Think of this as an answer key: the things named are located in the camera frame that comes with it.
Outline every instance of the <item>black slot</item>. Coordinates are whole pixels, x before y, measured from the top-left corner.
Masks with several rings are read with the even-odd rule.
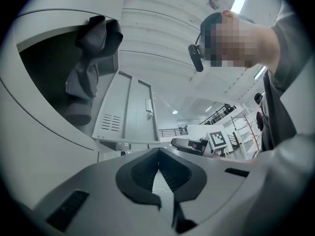
[[[248,171],[242,171],[242,170],[238,170],[238,169],[234,169],[234,168],[227,168],[225,170],[225,172],[233,174],[233,175],[237,175],[240,177],[247,177],[249,172]]]
[[[75,190],[47,219],[46,222],[61,232],[69,226],[73,217],[82,207],[89,193]]]

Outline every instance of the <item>white cabinet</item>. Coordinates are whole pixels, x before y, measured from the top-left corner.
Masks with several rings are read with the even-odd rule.
[[[153,112],[147,111],[151,102]],[[118,71],[104,97],[93,138],[125,143],[159,143],[151,85]]]

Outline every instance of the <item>hair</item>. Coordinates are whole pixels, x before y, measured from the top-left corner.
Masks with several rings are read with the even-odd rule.
[[[262,98],[263,98],[262,94],[258,92],[257,94],[255,94],[254,100],[257,104],[259,104]]]

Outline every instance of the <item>man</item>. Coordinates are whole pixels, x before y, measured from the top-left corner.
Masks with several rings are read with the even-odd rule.
[[[268,68],[263,81],[262,151],[271,150],[296,134],[280,97],[313,53],[313,46],[297,15],[283,0],[271,27],[255,25],[230,10],[214,13],[200,26],[200,54],[211,64],[227,60],[230,66]]]

